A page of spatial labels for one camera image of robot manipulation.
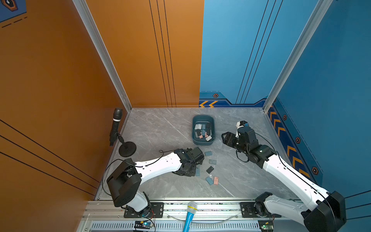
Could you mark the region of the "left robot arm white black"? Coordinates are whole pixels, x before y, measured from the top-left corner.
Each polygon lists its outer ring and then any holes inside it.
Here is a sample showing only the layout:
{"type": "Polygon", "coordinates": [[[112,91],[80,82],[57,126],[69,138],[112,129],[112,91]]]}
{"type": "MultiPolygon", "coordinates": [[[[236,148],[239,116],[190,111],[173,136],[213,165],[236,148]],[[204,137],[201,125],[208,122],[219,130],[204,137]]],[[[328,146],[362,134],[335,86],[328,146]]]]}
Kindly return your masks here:
{"type": "Polygon", "coordinates": [[[107,178],[115,207],[126,206],[140,217],[152,212],[152,204],[141,184],[163,174],[173,173],[182,177],[194,177],[196,168],[204,161],[205,155],[199,147],[169,151],[158,159],[134,162],[125,159],[107,178]]]}

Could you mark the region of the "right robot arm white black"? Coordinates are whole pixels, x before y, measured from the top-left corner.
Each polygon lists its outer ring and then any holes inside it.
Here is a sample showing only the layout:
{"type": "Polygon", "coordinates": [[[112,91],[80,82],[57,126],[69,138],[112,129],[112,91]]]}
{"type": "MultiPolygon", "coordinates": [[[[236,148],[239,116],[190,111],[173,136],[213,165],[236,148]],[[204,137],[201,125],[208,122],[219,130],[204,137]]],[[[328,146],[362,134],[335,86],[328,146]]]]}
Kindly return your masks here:
{"type": "Polygon", "coordinates": [[[223,144],[244,154],[247,160],[272,174],[301,200],[297,203],[265,192],[255,199],[255,212],[260,217],[281,215],[306,227],[309,232],[337,232],[347,222],[345,199],[304,177],[287,164],[277,151],[261,145],[255,131],[246,123],[236,133],[221,135],[223,144]]]}

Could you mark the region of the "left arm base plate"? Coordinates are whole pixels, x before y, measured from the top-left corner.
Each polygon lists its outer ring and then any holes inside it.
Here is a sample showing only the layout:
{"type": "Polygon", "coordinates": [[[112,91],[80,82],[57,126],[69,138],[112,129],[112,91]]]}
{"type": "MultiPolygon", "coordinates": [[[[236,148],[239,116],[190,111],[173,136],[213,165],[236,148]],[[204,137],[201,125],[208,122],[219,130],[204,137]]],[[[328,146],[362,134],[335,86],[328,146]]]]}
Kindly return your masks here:
{"type": "Polygon", "coordinates": [[[126,206],[124,218],[163,218],[164,203],[154,202],[140,212],[134,211],[130,206],[126,206]]]}

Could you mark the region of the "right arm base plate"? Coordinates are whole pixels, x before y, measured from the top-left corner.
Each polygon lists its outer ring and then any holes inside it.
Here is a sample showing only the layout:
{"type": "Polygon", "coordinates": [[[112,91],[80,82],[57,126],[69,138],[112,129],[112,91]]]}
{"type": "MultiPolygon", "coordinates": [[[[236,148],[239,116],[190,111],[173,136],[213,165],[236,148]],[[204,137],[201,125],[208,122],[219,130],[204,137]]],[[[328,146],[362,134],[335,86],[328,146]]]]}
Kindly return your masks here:
{"type": "Polygon", "coordinates": [[[241,214],[243,218],[281,218],[281,215],[271,214],[258,202],[241,202],[240,203],[241,214]]]}

